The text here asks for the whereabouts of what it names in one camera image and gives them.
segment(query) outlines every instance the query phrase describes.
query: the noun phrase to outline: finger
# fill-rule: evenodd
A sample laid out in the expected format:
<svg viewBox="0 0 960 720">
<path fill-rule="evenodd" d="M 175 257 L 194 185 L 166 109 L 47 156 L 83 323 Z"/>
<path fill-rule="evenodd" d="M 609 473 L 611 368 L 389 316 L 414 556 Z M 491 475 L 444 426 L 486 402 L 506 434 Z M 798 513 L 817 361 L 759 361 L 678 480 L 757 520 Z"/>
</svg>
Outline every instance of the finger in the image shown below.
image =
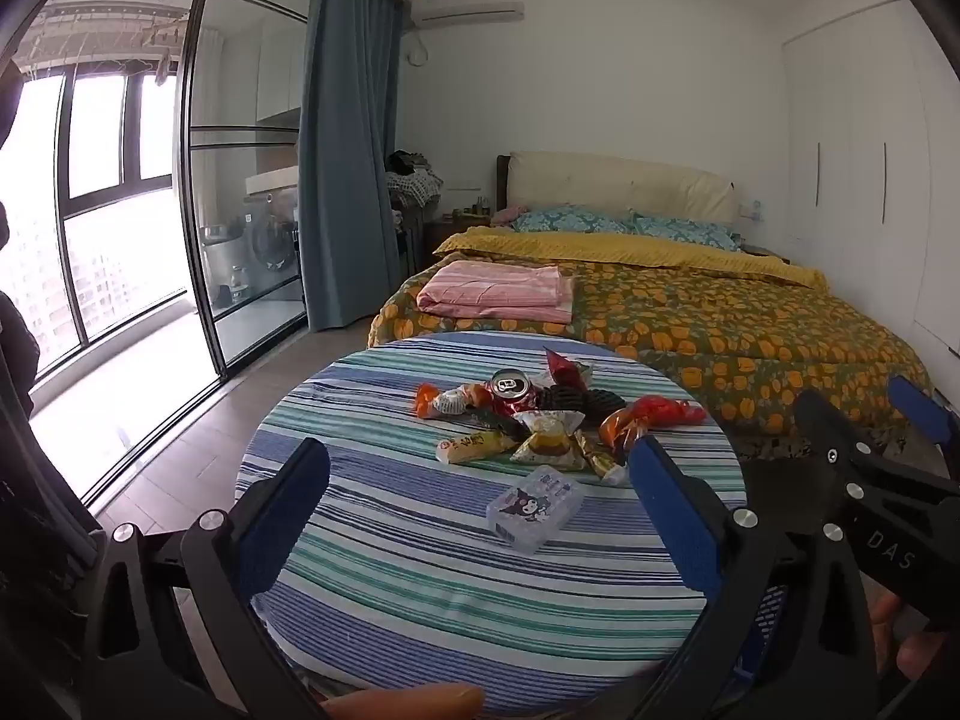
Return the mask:
<svg viewBox="0 0 960 720">
<path fill-rule="evenodd" d="M 483 707 L 473 685 L 423 685 L 407 690 L 359 690 L 331 699 L 333 720 L 472 720 Z"/>
<path fill-rule="evenodd" d="M 886 622 L 900 611 L 903 605 L 904 602 L 898 596 L 892 594 L 889 590 L 885 590 L 870 609 L 870 621 L 875 625 Z"/>
<path fill-rule="evenodd" d="M 890 644 L 893 639 L 893 626 L 890 623 L 880 623 L 874 626 L 874 653 L 877 657 L 877 673 L 890 659 Z"/>
<path fill-rule="evenodd" d="M 904 677 L 918 680 L 937 655 L 945 636 L 945 634 L 924 631 L 907 637 L 907 640 L 901 644 L 899 653 L 896 653 L 896 668 L 904 674 Z"/>
</svg>

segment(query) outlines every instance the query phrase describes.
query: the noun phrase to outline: round table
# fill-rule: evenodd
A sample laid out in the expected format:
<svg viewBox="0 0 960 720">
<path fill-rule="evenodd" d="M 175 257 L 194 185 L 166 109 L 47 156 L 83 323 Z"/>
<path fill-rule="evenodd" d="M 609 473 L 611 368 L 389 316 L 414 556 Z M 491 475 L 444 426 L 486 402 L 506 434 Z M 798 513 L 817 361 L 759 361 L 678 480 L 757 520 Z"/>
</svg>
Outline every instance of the round table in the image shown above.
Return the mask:
<svg viewBox="0 0 960 720">
<path fill-rule="evenodd" d="M 654 667 L 683 642 L 703 596 L 680 583 L 630 488 L 577 474 L 587 497 L 560 538 L 527 556 L 488 531 L 486 505 L 532 469 L 447 466 L 437 442 L 478 428 L 411 414 L 414 391 L 545 370 L 544 348 L 593 366 L 593 385 L 628 401 L 688 397 L 664 375 L 579 341 L 444 333 L 333 362 L 288 394 L 244 456 L 237 496 L 307 436 L 330 454 L 329 488 L 274 587 L 256 598 L 297 664 L 359 688 L 464 682 L 486 711 L 576 706 Z M 746 502 L 736 455 L 709 420 L 658 431 L 680 469 L 728 507 Z"/>
</svg>

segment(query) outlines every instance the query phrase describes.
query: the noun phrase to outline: white wardrobe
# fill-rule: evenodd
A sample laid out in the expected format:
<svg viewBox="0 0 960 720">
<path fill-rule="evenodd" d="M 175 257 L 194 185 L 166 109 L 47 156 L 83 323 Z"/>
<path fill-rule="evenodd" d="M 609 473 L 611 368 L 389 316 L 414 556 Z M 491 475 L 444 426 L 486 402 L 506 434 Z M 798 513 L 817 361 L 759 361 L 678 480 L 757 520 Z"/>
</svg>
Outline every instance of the white wardrobe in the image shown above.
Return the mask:
<svg viewBox="0 0 960 720">
<path fill-rule="evenodd" d="M 859 5 L 784 44 L 784 248 L 960 406 L 960 81 L 908 0 Z"/>
</svg>

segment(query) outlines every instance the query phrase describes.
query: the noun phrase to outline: folded pink sheet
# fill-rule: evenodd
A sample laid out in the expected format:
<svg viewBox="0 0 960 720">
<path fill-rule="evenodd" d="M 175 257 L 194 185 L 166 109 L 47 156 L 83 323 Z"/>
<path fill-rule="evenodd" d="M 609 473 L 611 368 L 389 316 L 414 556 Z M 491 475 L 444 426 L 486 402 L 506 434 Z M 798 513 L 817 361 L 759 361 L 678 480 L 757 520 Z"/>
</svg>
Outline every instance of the folded pink sheet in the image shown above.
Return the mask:
<svg viewBox="0 0 960 720">
<path fill-rule="evenodd" d="M 458 260 L 430 279 L 416 296 L 416 307 L 438 317 L 530 319 L 569 324 L 573 314 L 573 279 L 556 266 Z"/>
</svg>

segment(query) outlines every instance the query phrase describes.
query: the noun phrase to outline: headboard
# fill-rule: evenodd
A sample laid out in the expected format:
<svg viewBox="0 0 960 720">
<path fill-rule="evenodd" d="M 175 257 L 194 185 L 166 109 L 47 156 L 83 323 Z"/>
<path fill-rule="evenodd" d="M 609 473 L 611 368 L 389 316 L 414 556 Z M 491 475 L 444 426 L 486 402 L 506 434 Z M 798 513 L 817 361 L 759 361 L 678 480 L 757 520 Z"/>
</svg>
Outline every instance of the headboard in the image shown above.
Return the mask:
<svg viewBox="0 0 960 720">
<path fill-rule="evenodd" d="M 732 224 L 733 184 L 691 167 L 563 151 L 513 151 L 496 158 L 496 208 L 586 206 L 626 218 L 630 211 Z"/>
</svg>

